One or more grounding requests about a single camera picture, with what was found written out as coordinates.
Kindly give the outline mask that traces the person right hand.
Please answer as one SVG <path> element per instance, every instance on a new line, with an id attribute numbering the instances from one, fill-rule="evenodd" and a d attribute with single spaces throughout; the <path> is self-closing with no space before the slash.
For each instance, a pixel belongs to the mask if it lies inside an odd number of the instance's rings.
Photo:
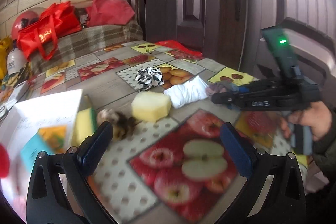
<path id="1" fill-rule="evenodd" d="M 313 102 L 306 110 L 298 110 L 286 118 L 280 117 L 279 126 L 286 138 L 290 137 L 289 124 L 311 128 L 313 141 L 335 140 L 334 113 L 322 102 Z"/>

